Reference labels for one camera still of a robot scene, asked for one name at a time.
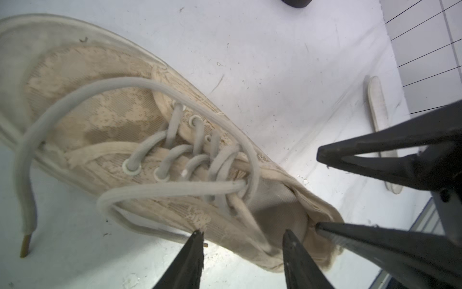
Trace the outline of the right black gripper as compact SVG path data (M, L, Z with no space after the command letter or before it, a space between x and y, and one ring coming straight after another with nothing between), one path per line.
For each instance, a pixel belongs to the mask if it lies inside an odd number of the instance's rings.
M408 289L462 286L462 103L372 134L319 147L342 171L431 195L445 236L320 222L316 233L381 267Z

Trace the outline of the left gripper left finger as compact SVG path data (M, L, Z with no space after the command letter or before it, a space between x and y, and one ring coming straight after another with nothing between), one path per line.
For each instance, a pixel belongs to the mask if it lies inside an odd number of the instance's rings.
M153 289L199 289L204 262L204 237L194 231Z

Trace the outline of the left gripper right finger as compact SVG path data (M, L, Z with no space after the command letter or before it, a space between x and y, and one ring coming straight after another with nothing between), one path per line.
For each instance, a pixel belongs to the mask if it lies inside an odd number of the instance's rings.
M282 248L288 289L334 289L291 230L285 231Z

